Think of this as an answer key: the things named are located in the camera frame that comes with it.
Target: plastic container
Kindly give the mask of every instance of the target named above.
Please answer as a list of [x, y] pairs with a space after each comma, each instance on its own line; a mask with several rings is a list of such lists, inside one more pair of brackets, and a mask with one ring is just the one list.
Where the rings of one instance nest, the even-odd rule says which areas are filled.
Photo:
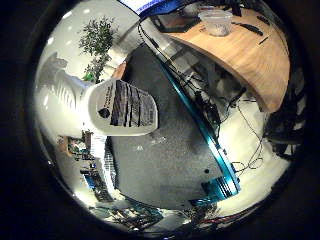
[[213, 11], [214, 10], [214, 6], [199, 6], [198, 7], [198, 13], [202, 13], [205, 11]]
[[223, 10], [203, 11], [199, 18], [204, 22], [209, 34], [216, 37], [227, 36], [231, 32], [232, 13]]

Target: desk surface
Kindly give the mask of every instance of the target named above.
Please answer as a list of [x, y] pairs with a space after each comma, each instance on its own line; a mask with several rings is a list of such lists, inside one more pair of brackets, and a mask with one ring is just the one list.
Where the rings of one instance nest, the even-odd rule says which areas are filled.
[[284, 34], [258, 20], [259, 13], [253, 10], [242, 9], [242, 15], [234, 16], [232, 21], [254, 25], [264, 35], [232, 24], [228, 36], [214, 37], [206, 32], [203, 22], [185, 33], [168, 35], [212, 58], [253, 93], [262, 111], [275, 112], [283, 101], [289, 80], [290, 61]]

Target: green plant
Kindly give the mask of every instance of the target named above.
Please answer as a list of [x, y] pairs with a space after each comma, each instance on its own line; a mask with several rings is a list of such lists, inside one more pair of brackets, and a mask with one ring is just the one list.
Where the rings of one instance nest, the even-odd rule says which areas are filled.
[[83, 80], [95, 83], [100, 82], [100, 76], [107, 62], [110, 61], [109, 49], [113, 45], [114, 35], [117, 28], [112, 28], [114, 19], [103, 17], [101, 20], [90, 20], [79, 32], [82, 34], [79, 48], [83, 53], [93, 56], [92, 61], [85, 69]]

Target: table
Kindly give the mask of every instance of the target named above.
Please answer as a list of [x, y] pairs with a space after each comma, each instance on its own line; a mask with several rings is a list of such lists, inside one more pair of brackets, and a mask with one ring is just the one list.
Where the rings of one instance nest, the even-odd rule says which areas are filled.
[[167, 35], [212, 58], [252, 92], [262, 111], [272, 113], [280, 108], [286, 93], [289, 51], [284, 33], [258, 20], [258, 15], [242, 9], [242, 17], [234, 16], [232, 21], [256, 26], [263, 36], [232, 24], [228, 36], [214, 37], [206, 32], [203, 22], [185, 33]]

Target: electrical wire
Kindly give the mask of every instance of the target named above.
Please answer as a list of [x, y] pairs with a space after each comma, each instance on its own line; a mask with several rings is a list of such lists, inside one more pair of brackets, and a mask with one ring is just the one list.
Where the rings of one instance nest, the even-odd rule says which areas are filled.
[[145, 30], [142, 28], [142, 26], [141, 26], [141, 21], [140, 21], [140, 23], [139, 23], [139, 25], [138, 25], [138, 32], [139, 32], [139, 35], [140, 35], [140, 38], [142, 39], [142, 41], [143, 42], [145, 42], [145, 40], [144, 40], [144, 38], [142, 37], [142, 34], [141, 34], [141, 32], [143, 33], [143, 35], [152, 43], [152, 45], [155, 47], [155, 49], [166, 59], [166, 61], [167, 62], [170, 62], [170, 65], [169, 65], [169, 67], [170, 67], [170, 69], [172, 70], [172, 71], [174, 71], [177, 75], [179, 75], [179, 76], [183, 76], [183, 77], [190, 77], [190, 78], [192, 78], [193, 80], [196, 80], [197, 82], [203, 82], [203, 80], [202, 79], [199, 79], [199, 78], [196, 78], [196, 77], [194, 77], [194, 76], [187, 76], [187, 75], [185, 75], [184, 73], [182, 73], [182, 72], [180, 72], [178, 69], [177, 69], [177, 67], [175, 67], [174, 66], [174, 63], [172, 62], [172, 60], [170, 59], [170, 57], [168, 57], [168, 56], [166, 56], [166, 54], [160, 49], [160, 47], [159, 47], [159, 44], [154, 40], [154, 39], [152, 39], [146, 32], [145, 32]]
[[[249, 121], [247, 120], [247, 118], [244, 116], [241, 108], [240, 108], [240, 105], [239, 103], [237, 104], [237, 108], [240, 112], [240, 115], [242, 116], [242, 118], [244, 119], [244, 121], [246, 122], [247, 126], [250, 128], [250, 130], [254, 133], [254, 135], [258, 138], [259, 140], [259, 144], [258, 144], [258, 147], [255, 149], [254, 153], [251, 155], [249, 161], [247, 164], [244, 164], [244, 163], [241, 163], [241, 162], [232, 162], [232, 164], [241, 164], [243, 166], [242, 169], [240, 170], [237, 170], [236, 173], [240, 172], [240, 174], [238, 175], [238, 177], [240, 177], [244, 171], [246, 169], [258, 169], [262, 166], [263, 164], [263, 157], [261, 157], [261, 154], [262, 154], [262, 150], [263, 150], [263, 145], [262, 145], [262, 141], [263, 141], [263, 137], [260, 137], [257, 132], [253, 129], [253, 127], [251, 126], [251, 124], [249, 123]], [[255, 164], [258, 162], [258, 161], [261, 161], [261, 164], [258, 165], [258, 166], [255, 166]]]

